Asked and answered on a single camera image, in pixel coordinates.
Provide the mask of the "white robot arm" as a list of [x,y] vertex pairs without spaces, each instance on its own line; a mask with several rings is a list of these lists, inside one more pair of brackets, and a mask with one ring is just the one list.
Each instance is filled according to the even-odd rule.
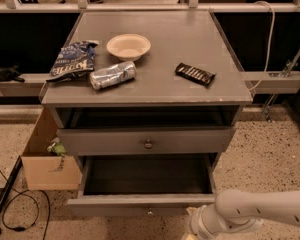
[[214,240],[219,234],[258,230],[263,220],[300,227],[300,191],[220,192],[213,204],[189,208],[189,231],[182,240]]

